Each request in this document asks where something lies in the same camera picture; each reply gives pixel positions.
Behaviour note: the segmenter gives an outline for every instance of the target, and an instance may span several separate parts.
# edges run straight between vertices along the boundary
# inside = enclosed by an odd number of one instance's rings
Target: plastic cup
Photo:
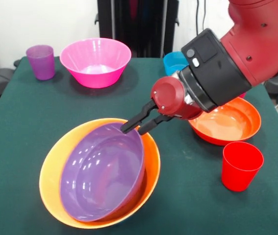
[[[48,45],[37,45],[26,50],[34,75],[39,80],[48,80],[55,75],[53,48]]]
[[[182,52],[174,51],[165,55],[163,59],[166,75],[170,76],[176,71],[183,70],[189,65]]]
[[[224,186],[235,192],[246,190],[263,163],[261,151],[252,144],[229,143],[223,151],[222,182]]]

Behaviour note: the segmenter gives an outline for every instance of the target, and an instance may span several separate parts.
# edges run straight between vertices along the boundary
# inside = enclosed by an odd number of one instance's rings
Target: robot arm
[[[162,121],[193,119],[278,75],[278,0],[229,0],[232,29],[221,39],[204,30],[181,51],[189,66],[154,84],[151,101],[122,126],[127,133],[151,110],[160,115],[139,128],[142,135]]]

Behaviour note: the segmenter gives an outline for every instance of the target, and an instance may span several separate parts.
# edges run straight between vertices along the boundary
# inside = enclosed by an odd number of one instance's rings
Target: plastic bowl
[[[145,176],[138,194],[124,207],[108,217],[93,221],[81,222],[72,218],[64,209],[60,197],[60,180],[68,156],[76,145],[92,130],[111,122],[125,123],[126,120],[104,118],[82,124],[65,134],[46,156],[39,180],[42,201],[47,210],[60,222],[82,229],[98,229],[124,221],[136,213],[151,196],[160,173],[160,156],[155,141],[150,134],[143,135]]]
[[[89,88],[104,88],[117,82],[130,59],[129,47],[108,38],[78,41],[60,53],[62,65]]]
[[[125,205],[139,190],[144,152],[136,130],[121,132],[122,123],[108,123],[87,134],[63,169],[60,195],[73,218],[90,222]]]
[[[205,141],[226,145],[254,136],[261,127],[261,116],[253,105],[237,97],[210,113],[203,112],[189,123]]]
[[[187,59],[180,51],[170,52],[165,55],[163,63],[167,76],[170,76],[174,72],[180,71],[189,65]]]

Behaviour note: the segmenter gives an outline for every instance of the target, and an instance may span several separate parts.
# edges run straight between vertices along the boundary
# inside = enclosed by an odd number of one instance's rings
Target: purple cup
[[[48,80],[55,75],[53,48],[48,45],[37,45],[26,50],[34,75],[39,80]]]

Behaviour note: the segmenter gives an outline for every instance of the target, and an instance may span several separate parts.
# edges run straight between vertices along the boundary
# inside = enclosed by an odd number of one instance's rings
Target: green tablecloth
[[[57,221],[38,188],[48,151],[84,122],[132,117],[165,74],[161,59],[132,59],[117,84],[92,90],[80,86],[58,59],[56,69],[54,79],[40,82],[23,59],[0,99],[0,234],[278,234],[278,115],[263,86],[246,96],[262,116],[260,131],[249,142],[265,157],[247,191],[228,191],[220,176],[223,148],[202,141],[186,121],[175,119],[151,132],[161,174],[135,215],[94,231]]]

